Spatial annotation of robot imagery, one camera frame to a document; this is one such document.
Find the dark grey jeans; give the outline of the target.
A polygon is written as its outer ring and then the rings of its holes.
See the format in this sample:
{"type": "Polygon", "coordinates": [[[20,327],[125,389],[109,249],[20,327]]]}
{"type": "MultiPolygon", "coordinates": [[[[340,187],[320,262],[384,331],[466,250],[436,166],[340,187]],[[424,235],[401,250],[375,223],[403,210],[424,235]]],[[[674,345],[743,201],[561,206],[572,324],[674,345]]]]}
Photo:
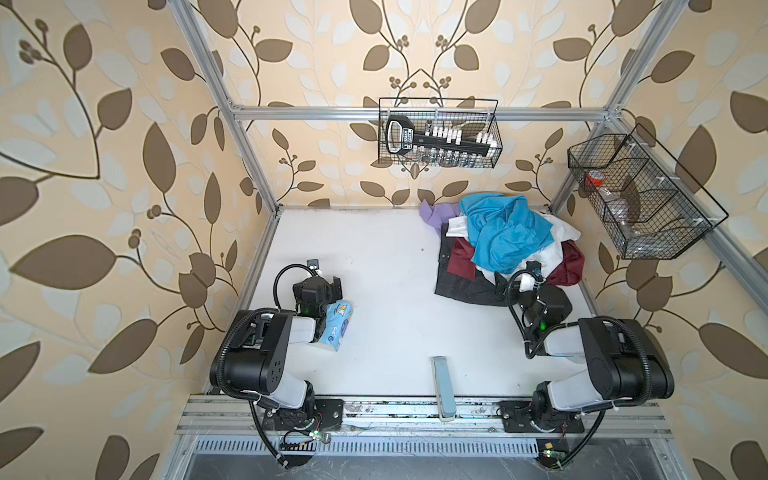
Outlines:
{"type": "Polygon", "coordinates": [[[491,281],[476,266],[476,278],[470,281],[448,273],[447,265],[454,243],[451,238],[462,237],[449,237],[447,231],[448,225],[444,224],[438,254],[436,295],[467,304],[495,307],[507,307],[520,299],[517,284],[505,280],[500,274],[491,281]]]}

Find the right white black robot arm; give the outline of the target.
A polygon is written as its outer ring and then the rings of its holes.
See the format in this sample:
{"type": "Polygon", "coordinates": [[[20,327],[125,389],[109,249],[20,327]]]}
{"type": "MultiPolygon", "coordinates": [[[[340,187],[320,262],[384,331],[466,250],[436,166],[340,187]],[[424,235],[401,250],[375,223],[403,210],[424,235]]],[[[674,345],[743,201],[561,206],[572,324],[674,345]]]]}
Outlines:
{"type": "Polygon", "coordinates": [[[497,290],[522,337],[525,357],[581,359],[581,371],[537,385],[527,407],[515,411],[515,428],[567,432],[580,416],[668,399],[675,380],[661,349],[639,322],[609,316],[570,321],[572,304],[564,290],[547,284],[536,262],[504,279],[497,290]]]}

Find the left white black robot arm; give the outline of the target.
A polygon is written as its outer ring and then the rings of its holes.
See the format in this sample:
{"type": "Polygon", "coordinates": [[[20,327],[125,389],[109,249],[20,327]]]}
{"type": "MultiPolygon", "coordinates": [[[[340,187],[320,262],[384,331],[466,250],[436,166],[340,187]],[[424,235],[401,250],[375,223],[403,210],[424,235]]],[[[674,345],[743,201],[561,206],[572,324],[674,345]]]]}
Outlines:
{"type": "Polygon", "coordinates": [[[293,263],[276,274],[272,284],[274,305],[236,313],[212,361],[209,382],[224,395],[261,407],[288,430],[321,425],[314,387],[288,372],[290,345],[317,344],[331,326],[331,315],[343,300],[342,280],[327,280],[319,264],[293,263]],[[294,307],[280,304],[282,277],[301,270],[308,277],[291,288],[294,307]]]}

